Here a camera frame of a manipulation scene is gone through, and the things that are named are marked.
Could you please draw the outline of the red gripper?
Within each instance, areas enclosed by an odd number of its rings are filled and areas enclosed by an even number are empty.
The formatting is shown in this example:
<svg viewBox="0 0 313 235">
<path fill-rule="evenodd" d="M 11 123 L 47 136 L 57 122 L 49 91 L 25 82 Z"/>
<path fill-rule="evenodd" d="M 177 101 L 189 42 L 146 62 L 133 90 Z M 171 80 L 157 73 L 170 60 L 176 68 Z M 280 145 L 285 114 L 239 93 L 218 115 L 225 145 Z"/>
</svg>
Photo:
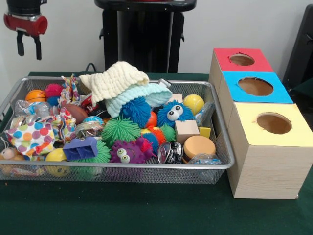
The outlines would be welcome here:
<svg viewBox="0 0 313 235">
<path fill-rule="evenodd" d="M 34 36 L 36 45 L 36 59 L 42 59 L 40 35 L 44 35 L 48 26 L 47 18 L 41 14 L 34 16 L 19 16 L 5 13 L 3 16 L 5 26 L 17 31 L 17 48 L 18 55 L 24 56 L 24 45 L 22 38 L 24 33 L 29 36 Z"/>
</svg>

